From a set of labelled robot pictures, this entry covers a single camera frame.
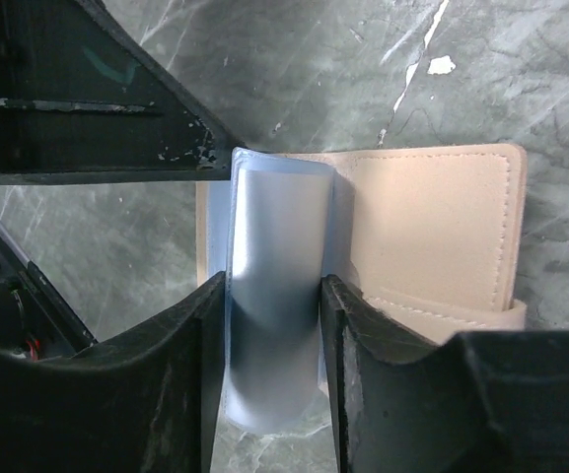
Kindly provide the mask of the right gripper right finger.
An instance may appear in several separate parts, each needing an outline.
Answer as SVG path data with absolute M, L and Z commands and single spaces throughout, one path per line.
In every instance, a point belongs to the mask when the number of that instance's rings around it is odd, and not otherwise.
M 340 471 L 569 472 L 569 331 L 433 346 L 332 275 L 320 324 Z

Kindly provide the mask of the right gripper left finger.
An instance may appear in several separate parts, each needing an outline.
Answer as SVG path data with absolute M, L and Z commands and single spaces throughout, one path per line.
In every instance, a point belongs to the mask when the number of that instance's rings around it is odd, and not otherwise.
M 0 472 L 206 472 L 225 278 L 71 358 L 0 350 Z

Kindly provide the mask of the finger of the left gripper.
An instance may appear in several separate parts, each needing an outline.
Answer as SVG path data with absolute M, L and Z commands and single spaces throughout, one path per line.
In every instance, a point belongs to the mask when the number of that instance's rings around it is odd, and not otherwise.
M 238 142 L 100 1 L 0 1 L 0 185 L 226 180 Z

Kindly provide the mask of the beige leather card holder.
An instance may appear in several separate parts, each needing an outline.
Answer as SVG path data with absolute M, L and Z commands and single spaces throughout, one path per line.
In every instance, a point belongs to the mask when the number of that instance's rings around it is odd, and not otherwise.
M 319 283 L 442 344 L 520 330 L 528 159 L 513 144 L 266 155 L 196 187 L 197 279 L 227 277 L 223 409 L 247 432 L 296 421 L 324 385 Z

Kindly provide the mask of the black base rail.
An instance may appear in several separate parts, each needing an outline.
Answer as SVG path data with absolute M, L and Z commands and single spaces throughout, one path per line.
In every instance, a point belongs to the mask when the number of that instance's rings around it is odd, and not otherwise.
M 38 267 L 0 236 L 0 349 L 36 362 L 72 357 L 96 343 Z

